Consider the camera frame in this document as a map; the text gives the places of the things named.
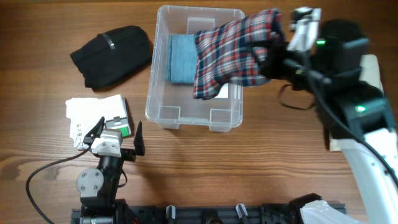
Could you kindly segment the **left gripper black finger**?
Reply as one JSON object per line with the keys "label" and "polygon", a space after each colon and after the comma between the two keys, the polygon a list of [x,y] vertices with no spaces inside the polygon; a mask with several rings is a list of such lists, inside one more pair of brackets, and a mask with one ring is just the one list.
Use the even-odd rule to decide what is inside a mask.
{"label": "left gripper black finger", "polygon": [[134,150],[137,156],[144,156],[146,149],[144,145],[144,138],[142,135],[142,121],[140,121],[137,125],[136,135],[134,137]]}
{"label": "left gripper black finger", "polygon": [[92,145],[96,138],[99,138],[105,125],[105,118],[101,117],[96,125],[93,126],[91,130],[87,132],[83,139],[83,143],[87,145]]}

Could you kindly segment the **white printed shirt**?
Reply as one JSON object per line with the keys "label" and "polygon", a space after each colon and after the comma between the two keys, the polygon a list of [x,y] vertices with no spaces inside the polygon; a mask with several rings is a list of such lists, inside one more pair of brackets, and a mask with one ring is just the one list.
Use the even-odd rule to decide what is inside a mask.
{"label": "white printed shirt", "polygon": [[105,127],[118,129],[122,137],[132,134],[126,99],[121,95],[107,98],[72,98],[65,102],[66,117],[71,120],[70,137],[75,149],[88,149],[83,138],[97,122],[104,118]]}

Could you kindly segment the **red navy plaid shirt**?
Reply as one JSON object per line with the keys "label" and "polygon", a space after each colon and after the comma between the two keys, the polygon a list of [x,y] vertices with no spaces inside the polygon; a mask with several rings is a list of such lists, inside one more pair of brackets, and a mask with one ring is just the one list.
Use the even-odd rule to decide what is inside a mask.
{"label": "red navy plaid shirt", "polygon": [[259,86],[276,58],[277,46],[284,43],[280,28],[282,14],[266,9],[243,19],[194,35],[198,55],[193,97],[209,100],[225,84]]}

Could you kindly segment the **black garment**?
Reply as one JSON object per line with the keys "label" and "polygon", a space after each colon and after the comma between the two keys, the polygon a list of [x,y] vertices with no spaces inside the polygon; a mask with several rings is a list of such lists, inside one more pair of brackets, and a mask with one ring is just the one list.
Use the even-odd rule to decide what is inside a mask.
{"label": "black garment", "polygon": [[139,26],[125,26],[98,34],[70,54],[85,86],[100,90],[142,70],[152,60],[151,44]]}

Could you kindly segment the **blue denim jeans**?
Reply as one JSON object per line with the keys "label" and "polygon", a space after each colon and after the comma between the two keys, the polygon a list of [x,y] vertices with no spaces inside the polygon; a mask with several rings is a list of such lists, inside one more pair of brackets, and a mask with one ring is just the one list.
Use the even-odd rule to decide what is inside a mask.
{"label": "blue denim jeans", "polygon": [[192,85],[198,54],[193,34],[170,34],[167,43],[165,79],[173,84]]}

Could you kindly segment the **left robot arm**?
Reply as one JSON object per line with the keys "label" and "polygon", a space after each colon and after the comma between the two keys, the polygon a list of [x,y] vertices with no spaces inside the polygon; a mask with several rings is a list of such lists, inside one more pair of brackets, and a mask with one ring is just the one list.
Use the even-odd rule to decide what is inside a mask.
{"label": "left robot arm", "polygon": [[81,209],[72,211],[72,223],[139,223],[124,199],[117,199],[120,177],[126,175],[123,164],[134,162],[137,156],[145,155],[142,123],[137,125],[134,149],[121,147],[122,131],[106,127],[104,118],[86,134],[83,142],[88,150],[99,158],[98,166],[82,171],[76,187],[80,193]]}

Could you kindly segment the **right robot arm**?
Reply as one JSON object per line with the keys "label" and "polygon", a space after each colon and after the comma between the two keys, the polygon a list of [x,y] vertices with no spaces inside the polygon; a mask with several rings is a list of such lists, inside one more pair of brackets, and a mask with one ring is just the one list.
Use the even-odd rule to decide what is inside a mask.
{"label": "right robot arm", "polygon": [[291,82],[315,97],[318,117],[353,172],[369,221],[397,222],[397,133],[386,95],[360,79],[368,38],[357,24],[331,20],[312,30],[298,21],[290,50],[278,39],[259,43],[269,55],[261,74]]}

